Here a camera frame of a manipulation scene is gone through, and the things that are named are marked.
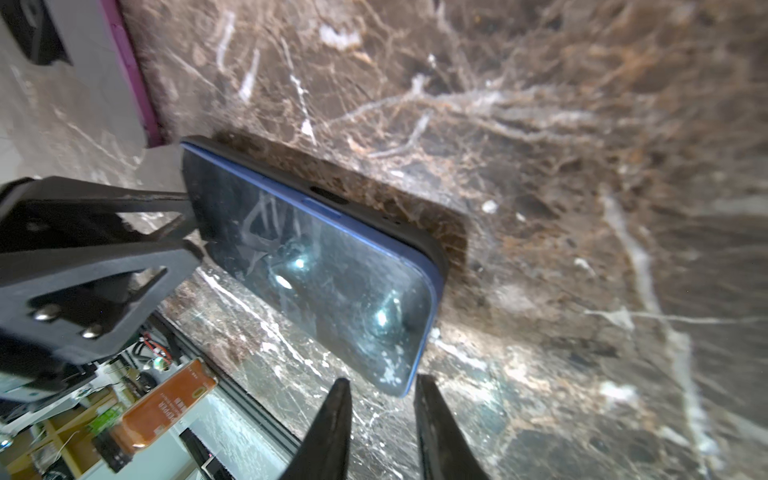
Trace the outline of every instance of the smartphone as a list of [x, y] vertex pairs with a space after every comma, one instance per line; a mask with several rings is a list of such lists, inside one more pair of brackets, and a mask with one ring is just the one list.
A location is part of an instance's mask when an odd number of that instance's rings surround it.
[[404, 396], [448, 269], [436, 240], [208, 138], [181, 146], [210, 257], [381, 391]]

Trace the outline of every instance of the silver screw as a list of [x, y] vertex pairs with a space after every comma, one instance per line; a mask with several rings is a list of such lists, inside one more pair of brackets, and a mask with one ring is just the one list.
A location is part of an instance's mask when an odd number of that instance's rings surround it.
[[48, 305], [41, 306], [32, 315], [32, 318], [39, 322], [47, 322], [55, 319], [61, 315], [61, 307], [55, 303], [49, 303]]
[[81, 334], [84, 339], [96, 339], [101, 336], [101, 334], [104, 332], [104, 329], [101, 328], [101, 325], [98, 323], [94, 323], [93, 325], [89, 326], [87, 329], [83, 330], [83, 333]]

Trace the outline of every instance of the phone screen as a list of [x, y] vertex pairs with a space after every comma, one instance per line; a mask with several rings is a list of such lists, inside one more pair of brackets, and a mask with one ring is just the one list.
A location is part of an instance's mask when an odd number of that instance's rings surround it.
[[423, 272], [235, 167], [184, 152], [210, 257], [383, 392], [404, 395], [435, 308]]

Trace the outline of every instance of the phone side button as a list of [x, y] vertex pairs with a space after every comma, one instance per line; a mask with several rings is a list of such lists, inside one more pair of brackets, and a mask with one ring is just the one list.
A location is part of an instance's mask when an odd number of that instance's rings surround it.
[[304, 200], [301, 200], [301, 203], [307, 205], [317, 213], [325, 215], [326, 217], [331, 217], [333, 219], [341, 218], [341, 214], [339, 212], [335, 211], [333, 208], [321, 204], [319, 201], [312, 198], [305, 198]]

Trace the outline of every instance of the marble surface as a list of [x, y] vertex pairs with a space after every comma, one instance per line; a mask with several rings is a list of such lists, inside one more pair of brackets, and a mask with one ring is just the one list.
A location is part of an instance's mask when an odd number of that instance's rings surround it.
[[[765, 477], [763, 2], [123, 7], [169, 141], [215, 137], [443, 243], [419, 369], [492, 478]], [[0, 53], [20, 174], [180, 187], [70, 67], [27, 65], [5, 31]], [[299, 436], [348, 376], [349, 477], [418, 478], [412, 394], [213, 264], [163, 309]]]

